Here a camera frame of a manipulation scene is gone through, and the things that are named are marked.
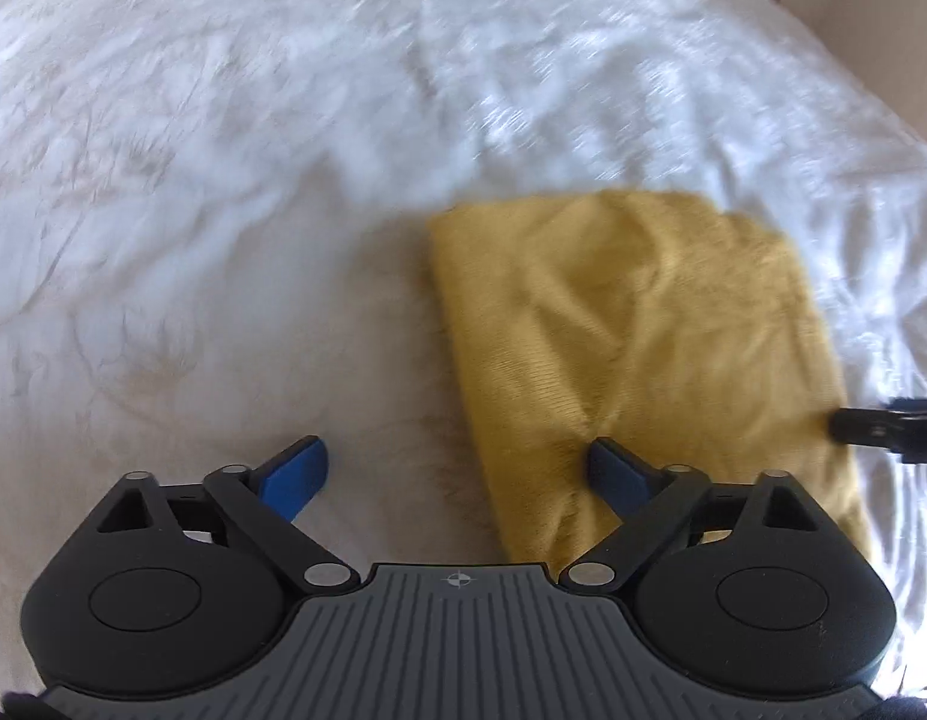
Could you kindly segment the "yellow knit sweater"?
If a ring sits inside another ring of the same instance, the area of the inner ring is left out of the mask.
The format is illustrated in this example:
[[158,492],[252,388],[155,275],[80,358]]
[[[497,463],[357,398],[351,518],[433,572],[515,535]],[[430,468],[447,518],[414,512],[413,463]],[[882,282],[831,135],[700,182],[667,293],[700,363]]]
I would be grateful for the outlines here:
[[613,532],[587,488],[607,437],[720,483],[792,473],[859,548],[826,322],[779,232],[691,193],[603,190],[455,206],[432,268],[500,541],[559,571]]

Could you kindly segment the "white embroidered bedspread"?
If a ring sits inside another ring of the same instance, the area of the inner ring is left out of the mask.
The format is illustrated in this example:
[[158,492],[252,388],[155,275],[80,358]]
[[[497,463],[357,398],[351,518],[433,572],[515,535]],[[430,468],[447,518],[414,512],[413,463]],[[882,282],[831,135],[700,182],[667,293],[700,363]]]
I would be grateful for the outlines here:
[[120,476],[317,434],[354,567],[500,546],[429,273],[460,200],[699,193],[800,250],[852,400],[927,397],[927,145],[767,0],[11,0],[0,695]]

